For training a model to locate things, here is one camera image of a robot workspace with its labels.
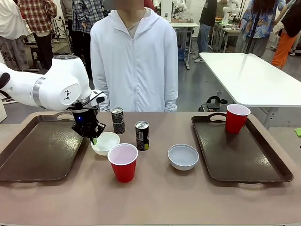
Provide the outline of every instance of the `person in background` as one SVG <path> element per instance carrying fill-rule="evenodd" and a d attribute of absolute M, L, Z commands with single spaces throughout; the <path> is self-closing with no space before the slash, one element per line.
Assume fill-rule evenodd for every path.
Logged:
<path fill-rule="evenodd" d="M 73 43 L 76 47 L 82 46 L 86 71 L 92 77 L 91 71 L 91 28 L 99 20 L 104 18 L 104 0 L 73 0 Z"/>
<path fill-rule="evenodd" d="M 13 0 L 0 1 L 0 50 L 5 64 L 16 71 L 28 69 L 23 36 L 29 32 Z"/>
<path fill-rule="evenodd" d="M 144 0 L 144 7 L 151 8 L 154 11 L 156 10 L 152 0 Z"/>
<path fill-rule="evenodd" d="M 262 57 L 269 41 L 269 34 L 273 31 L 274 25 L 281 18 L 281 13 L 277 20 L 276 9 L 279 11 L 285 6 L 285 0 L 251 0 L 241 22 L 240 35 L 238 37 L 235 52 L 245 52 L 248 40 L 251 36 L 253 23 L 258 14 L 259 21 L 255 30 L 254 38 L 250 46 L 250 53 Z"/>
<path fill-rule="evenodd" d="M 174 112 L 178 98 L 178 47 L 170 23 L 142 0 L 115 0 L 117 10 L 91 30 L 95 89 L 108 100 L 101 111 Z"/>
<path fill-rule="evenodd" d="M 56 4 L 52 0 L 18 0 L 18 5 L 33 32 L 39 49 L 39 58 L 44 63 L 45 69 L 49 70 L 53 58 L 50 18 L 56 17 Z"/>
<path fill-rule="evenodd" d="M 222 9 L 224 7 L 228 6 L 228 0 L 220 0 L 217 3 L 217 7 L 216 7 L 216 17 L 218 18 L 223 18 L 224 17 L 224 12 L 222 11 Z"/>
<path fill-rule="evenodd" d="M 73 40 L 75 40 L 76 38 L 74 37 L 74 32 L 73 32 L 72 0 L 60 0 L 60 3 L 61 3 L 63 16 L 64 16 L 65 20 L 67 20 L 68 31 L 69 31 L 69 35 L 72 40 L 74 55 L 76 55 L 80 58 L 81 57 L 81 45 L 79 45 L 76 42 L 75 43 L 73 42 Z"/>
<path fill-rule="evenodd" d="M 272 60 L 272 65 L 280 69 L 283 69 L 288 52 L 297 40 L 298 33 L 301 31 L 301 0 L 291 0 L 282 11 L 285 12 L 288 8 L 290 8 L 289 11 L 281 21 L 283 30 L 278 48 Z"/>
<path fill-rule="evenodd" d="M 199 54 L 208 51 L 208 35 L 212 27 L 215 24 L 215 13 L 217 8 L 217 0 L 206 0 L 201 19 L 199 21 L 199 32 L 198 32 L 198 56 L 193 57 L 194 62 L 200 63 L 203 60 L 199 58 Z"/>

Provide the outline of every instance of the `green object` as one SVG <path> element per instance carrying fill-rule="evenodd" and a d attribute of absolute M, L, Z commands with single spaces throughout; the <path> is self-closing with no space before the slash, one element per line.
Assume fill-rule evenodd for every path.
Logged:
<path fill-rule="evenodd" d="M 93 138 L 93 144 L 96 145 L 97 143 L 97 138 Z"/>
<path fill-rule="evenodd" d="M 298 137 L 301 137 L 301 128 L 295 129 L 295 132 L 296 132 Z"/>

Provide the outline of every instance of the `brown tray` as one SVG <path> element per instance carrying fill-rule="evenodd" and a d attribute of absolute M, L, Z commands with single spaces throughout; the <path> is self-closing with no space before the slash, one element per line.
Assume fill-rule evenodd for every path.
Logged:
<path fill-rule="evenodd" d="M 208 168 L 217 181 L 240 183 L 289 182 L 293 175 L 273 148 L 247 119 L 239 134 L 225 131 L 225 121 L 212 116 L 191 118 Z"/>
<path fill-rule="evenodd" d="M 60 180 L 70 171 L 83 138 L 71 129 L 74 121 L 39 115 L 0 154 L 0 181 Z"/>

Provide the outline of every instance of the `red cup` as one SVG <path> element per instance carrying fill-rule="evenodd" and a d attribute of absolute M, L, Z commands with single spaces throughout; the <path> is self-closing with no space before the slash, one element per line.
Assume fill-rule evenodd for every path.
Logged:
<path fill-rule="evenodd" d="M 250 109 L 242 105 L 228 105 L 226 117 L 226 131 L 229 133 L 239 133 L 246 123 Z"/>
<path fill-rule="evenodd" d="M 108 159 L 118 181 L 126 183 L 134 178 L 138 150 L 131 144 L 119 144 L 108 152 Z"/>

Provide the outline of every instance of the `orange pants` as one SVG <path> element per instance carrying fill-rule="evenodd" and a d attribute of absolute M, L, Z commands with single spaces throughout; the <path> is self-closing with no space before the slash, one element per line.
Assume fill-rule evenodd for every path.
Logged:
<path fill-rule="evenodd" d="M 287 33 L 282 32 L 278 48 L 272 60 L 272 65 L 280 66 L 281 69 L 284 67 L 287 60 L 288 52 L 290 51 L 291 47 L 296 41 L 297 36 L 298 35 L 291 38 L 290 36 L 287 35 Z"/>

